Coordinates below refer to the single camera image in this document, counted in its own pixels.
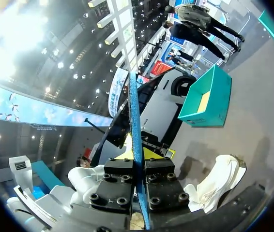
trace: banner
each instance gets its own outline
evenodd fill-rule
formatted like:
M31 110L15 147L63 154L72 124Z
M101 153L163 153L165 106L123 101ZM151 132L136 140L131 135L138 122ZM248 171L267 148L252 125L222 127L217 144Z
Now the banner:
M84 122L86 118L98 127L108 127L112 121L108 117L25 97L0 87L0 120L38 124L41 129L51 130L52 127L42 125L91 127L89 123Z
M115 117L118 112L118 103L127 76L128 71L121 68L118 68L114 74L108 98L108 110L111 117Z
M158 76L169 69L171 69L171 66L158 60L151 70L151 73Z

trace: white fabric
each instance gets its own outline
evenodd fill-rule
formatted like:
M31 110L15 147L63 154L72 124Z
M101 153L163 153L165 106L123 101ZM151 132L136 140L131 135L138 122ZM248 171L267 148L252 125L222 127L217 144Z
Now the white fabric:
M246 168L239 167L231 155L220 155L209 175L197 185L188 184L184 191L190 196L189 208L192 212L203 209L210 213L217 208L221 196L234 188L243 177Z

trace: black tire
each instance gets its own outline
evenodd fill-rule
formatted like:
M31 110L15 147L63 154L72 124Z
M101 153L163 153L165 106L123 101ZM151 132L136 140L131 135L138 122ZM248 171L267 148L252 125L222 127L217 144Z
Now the black tire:
M170 92L175 96L186 96L190 86L193 85L194 82L196 82L194 76L179 76L173 81ZM182 87L182 85L186 83L188 84L187 87Z

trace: sign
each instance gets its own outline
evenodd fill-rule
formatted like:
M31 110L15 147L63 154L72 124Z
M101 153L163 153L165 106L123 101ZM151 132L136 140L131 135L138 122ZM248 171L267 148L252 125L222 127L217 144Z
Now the sign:
M111 117L115 117L117 114L121 91L127 76L128 71L121 68L118 68L114 74L108 98L108 110Z
M148 81L150 81L149 78L144 77L142 75L138 75L138 77L137 77L137 88L142 86L144 83L147 83Z
M169 69L171 69L171 66L158 60L151 70L151 73L158 76Z

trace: man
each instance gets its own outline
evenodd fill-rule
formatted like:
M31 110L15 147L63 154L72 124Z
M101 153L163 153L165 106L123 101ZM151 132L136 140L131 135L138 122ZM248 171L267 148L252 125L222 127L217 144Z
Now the man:
M169 53L171 56L180 56L182 57L183 59L186 59L190 62L193 62L194 58L193 56L190 56L189 54L181 51L181 50L172 50L170 53Z
M176 65L179 65L185 69L189 69L191 68L191 65L185 64L183 63L180 59L176 58L175 56L170 56L167 58L168 60L171 60L172 62L174 62Z
M192 4L182 4L176 7L167 6L165 7L165 11L171 14L177 14L178 19L183 24L192 25L198 29L206 31L229 44L235 49L235 51L240 51L240 47L238 47L232 40L222 34L218 29L221 29L222 31L225 31L235 36L236 38L239 38L242 42L244 42L244 37L235 32L233 29L224 26L212 18L203 8Z
M208 48L208 50L214 53L217 57L224 60L225 63L227 62L229 54L227 53L224 56L223 53L219 50L219 48L217 48L214 45L214 43L212 43L206 36L204 36L204 34L201 31L193 28L193 26L186 26L180 23L172 24L169 21L165 21L163 23L163 27L169 29L170 34L172 36L179 39L190 41L196 45L202 45Z

